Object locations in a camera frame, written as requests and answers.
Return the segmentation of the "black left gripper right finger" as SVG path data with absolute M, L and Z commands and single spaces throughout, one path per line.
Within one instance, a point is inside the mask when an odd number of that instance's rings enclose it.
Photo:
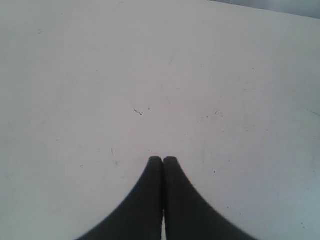
M 165 233 L 168 240 L 253 240 L 214 210 L 185 175 L 178 159 L 163 160 Z

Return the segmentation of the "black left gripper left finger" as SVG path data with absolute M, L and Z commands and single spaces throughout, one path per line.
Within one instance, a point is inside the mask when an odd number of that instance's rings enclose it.
M 163 162 L 152 156 L 123 202 L 81 240 L 160 240 L 163 224 Z

